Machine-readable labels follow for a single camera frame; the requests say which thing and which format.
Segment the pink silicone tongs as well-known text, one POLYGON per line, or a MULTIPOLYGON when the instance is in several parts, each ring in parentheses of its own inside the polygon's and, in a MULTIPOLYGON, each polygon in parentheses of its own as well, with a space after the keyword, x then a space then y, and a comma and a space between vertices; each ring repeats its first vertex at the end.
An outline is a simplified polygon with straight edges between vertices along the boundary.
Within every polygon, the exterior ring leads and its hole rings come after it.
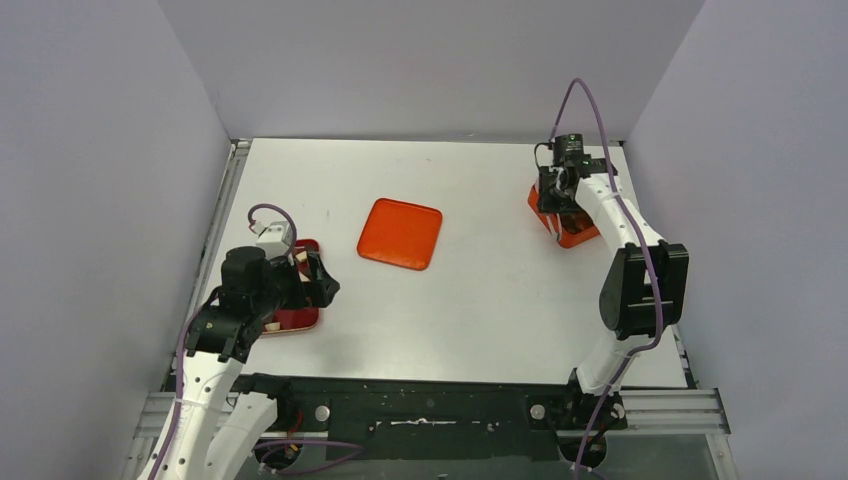
POLYGON ((557 214, 544 214, 548 230, 557 244, 560 243, 562 237, 562 225, 557 214))

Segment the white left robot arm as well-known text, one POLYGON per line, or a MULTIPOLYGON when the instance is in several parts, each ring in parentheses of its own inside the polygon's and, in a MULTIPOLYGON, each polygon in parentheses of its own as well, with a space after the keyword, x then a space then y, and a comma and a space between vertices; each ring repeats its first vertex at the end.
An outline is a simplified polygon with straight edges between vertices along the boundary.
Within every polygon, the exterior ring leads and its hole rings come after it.
POLYGON ((239 377, 277 313, 317 312, 339 289, 312 239, 276 258, 258 246, 227 252, 220 284, 181 334, 175 397, 139 478, 232 479, 267 430, 298 425, 290 387, 239 377))

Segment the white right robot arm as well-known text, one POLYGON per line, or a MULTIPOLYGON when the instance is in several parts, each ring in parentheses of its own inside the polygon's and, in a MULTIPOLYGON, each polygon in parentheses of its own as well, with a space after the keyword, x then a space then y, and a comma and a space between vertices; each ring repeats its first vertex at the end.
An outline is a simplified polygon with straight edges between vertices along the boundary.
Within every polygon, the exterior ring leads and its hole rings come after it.
POLYGON ((611 159, 587 153, 581 135, 542 146, 552 160, 536 166, 529 206, 560 247, 600 238, 612 255, 598 299, 607 332, 574 371, 580 389, 562 400, 565 419, 586 427, 602 412, 599 396, 617 391, 632 360, 679 322, 689 253, 649 225, 611 159))

